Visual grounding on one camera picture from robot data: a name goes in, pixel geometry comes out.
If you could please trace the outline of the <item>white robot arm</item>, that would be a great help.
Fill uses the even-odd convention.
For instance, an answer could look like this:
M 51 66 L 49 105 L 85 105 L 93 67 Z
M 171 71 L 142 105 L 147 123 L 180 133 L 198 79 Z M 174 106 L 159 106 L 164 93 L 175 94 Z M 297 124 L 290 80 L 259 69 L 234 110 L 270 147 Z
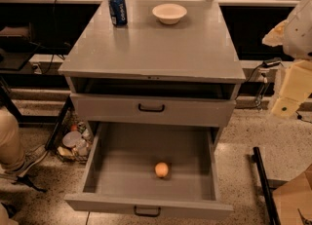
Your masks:
M 293 63 L 282 72 L 282 82 L 270 112 L 289 118 L 312 94 L 312 0 L 300 0 L 288 17 L 262 39 L 264 45 L 282 46 Z

